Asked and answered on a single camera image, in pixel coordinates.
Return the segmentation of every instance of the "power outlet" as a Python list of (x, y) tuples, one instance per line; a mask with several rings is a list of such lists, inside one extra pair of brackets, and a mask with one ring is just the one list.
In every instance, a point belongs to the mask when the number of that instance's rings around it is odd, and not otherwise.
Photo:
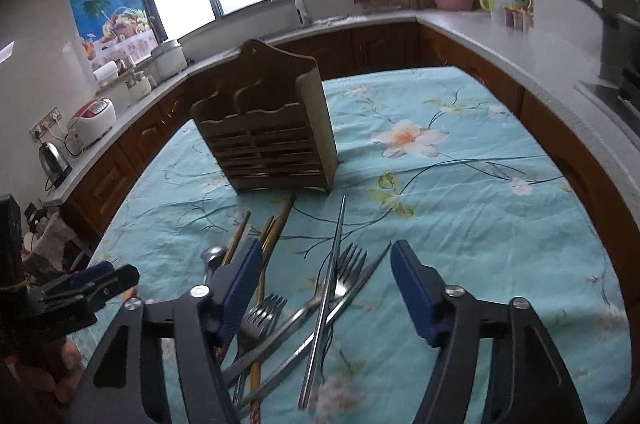
[(40, 142), (40, 138), (47, 133), (47, 128), (51, 128), (56, 121), (60, 120), (60, 110), (55, 107), (47, 115), (41, 118), (37, 124), (29, 130), (34, 142)]

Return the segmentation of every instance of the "electric kettle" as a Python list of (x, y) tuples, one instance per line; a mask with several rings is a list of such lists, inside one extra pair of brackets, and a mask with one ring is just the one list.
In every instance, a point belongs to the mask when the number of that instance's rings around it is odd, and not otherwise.
[(38, 150), (40, 164), (53, 187), (58, 188), (71, 173), (71, 164), (60, 155), (58, 148), (52, 142), (43, 142)]

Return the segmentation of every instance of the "tablecloth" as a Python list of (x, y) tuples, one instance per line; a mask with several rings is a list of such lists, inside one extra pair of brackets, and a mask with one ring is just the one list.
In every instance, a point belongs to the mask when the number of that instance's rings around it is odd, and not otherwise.
[[(283, 316), (311, 295), (342, 195), (345, 242), (369, 252), (405, 239), (422, 263), (475, 297), (529, 299), (554, 339), (590, 423), (604, 422), (629, 388), (630, 341), (609, 258), (580, 201), (532, 136), (482, 85), (457, 68), (380, 72), (323, 83), (339, 165), (329, 195), (298, 191), (267, 270), (267, 292), (288, 298)], [(189, 121), (142, 174), (92, 263), (138, 267), (140, 295), (177, 297), (202, 280), (199, 255), (226, 244), (242, 212), (250, 234), (287, 192), (236, 194)], [(121, 304), (74, 339), (88, 359)], [(263, 366), (263, 376), (312, 331), (315, 318)], [(490, 343), (481, 345), (468, 422), (478, 422)], [(185, 422), (172, 342), (164, 343), (168, 392)], [(296, 408), (303, 366), (262, 403), (276, 423), (409, 423), (437, 350), (413, 328), (383, 261), (335, 325), (314, 410)], [(233, 357), (233, 350), (227, 358)]]

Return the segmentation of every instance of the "rice cooker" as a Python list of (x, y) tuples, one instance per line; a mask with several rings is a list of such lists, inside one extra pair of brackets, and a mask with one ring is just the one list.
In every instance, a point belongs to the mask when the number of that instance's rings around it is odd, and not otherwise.
[(116, 110), (106, 97), (90, 100), (78, 109), (66, 125), (69, 137), (83, 149), (107, 133), (116, 122)]
[(177, 39), (160, 43), (151, 51), (151, 58), (153, 60), (147, 70), (157, 83), (162, 83), (187, 67), (187, 60)]

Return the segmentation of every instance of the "palm tree poster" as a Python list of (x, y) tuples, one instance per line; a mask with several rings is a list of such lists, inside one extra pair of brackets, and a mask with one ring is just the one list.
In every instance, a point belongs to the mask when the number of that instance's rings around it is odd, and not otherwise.
[(92, 68), (108, 61), (146, 57), (158, 45), (142, 0), (70, 0)]

